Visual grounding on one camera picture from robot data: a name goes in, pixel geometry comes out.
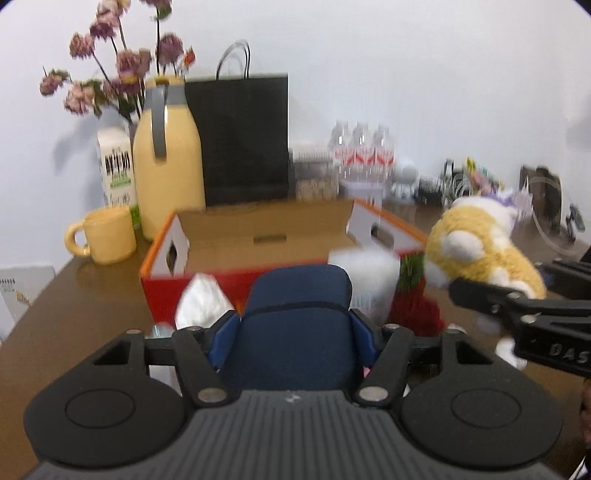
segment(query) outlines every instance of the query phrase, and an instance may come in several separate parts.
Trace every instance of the screw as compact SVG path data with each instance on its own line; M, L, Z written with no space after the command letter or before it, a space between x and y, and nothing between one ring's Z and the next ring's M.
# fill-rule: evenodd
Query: screw
M204 403L220 403L228 397L221 388L208 387L197 393L197 398Z
M388 398L388 390L382 387L365 387L359 390L359 398L370 402L379 402Z

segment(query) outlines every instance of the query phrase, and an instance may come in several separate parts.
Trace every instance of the wooden table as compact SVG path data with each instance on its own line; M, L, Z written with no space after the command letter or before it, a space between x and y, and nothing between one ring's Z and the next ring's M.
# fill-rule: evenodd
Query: wooden table
M419 208L416 215L412 210L398 213L426 232L441 214L438 209L427 207ZM514 241L533 261L556 256L533 224L518 228ZM33 396L121 332L130 328L151 330L152 317L138 279L147 249L147 242L138 238L138 252L110 267L99 267L88 260L72 260L0 348L0 478L3 480L17 480L37 463L22 426L24 409ZM475 330L472 312L454 307L444 291L428 290L428 294L437 299L443 318L462 325L484 347L494 349L497 339ZM547 462L567 476L583 457L577 422L582 380L532 363L525 371L564 407L563 432Z

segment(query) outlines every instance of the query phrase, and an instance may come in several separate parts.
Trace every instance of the mug handle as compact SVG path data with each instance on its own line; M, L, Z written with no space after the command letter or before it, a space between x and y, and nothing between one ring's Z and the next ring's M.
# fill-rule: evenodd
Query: mug handle
M74 235L76 232L83 229L83 222L73 223L68 227L66 231L66 236L64 237L64 243L66 244L66 248L68 251L77 256L77 257L89 257L90 256L90 247L85 245L81 247L76 243L76 239Z

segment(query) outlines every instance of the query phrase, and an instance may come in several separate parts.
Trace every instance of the box handle hole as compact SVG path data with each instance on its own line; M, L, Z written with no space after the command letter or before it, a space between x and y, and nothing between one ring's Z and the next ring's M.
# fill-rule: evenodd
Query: box handle hole
M166 253L166 266L168 267L168 271L171 275L174 275L174 266L177 263L177 247L175 247L174 242L170 244L170 248Z
M278 244L282 242L287 242L287 235L284 233L278 233L276 235L261 235L256 236L254 239L254 244Z
M394 249L394 237L390 232L380 227L377 223L371 227L371 237L389 250Z

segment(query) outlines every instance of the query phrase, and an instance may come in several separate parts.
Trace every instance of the milk carton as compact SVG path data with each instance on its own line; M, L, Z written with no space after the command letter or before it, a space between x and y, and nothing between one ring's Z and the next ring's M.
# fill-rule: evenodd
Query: milk carton
M139 207L135 195L134 161L129 135L122 128L102 128L98 132L100 171L105 203L128 205L134 228L139 228Z

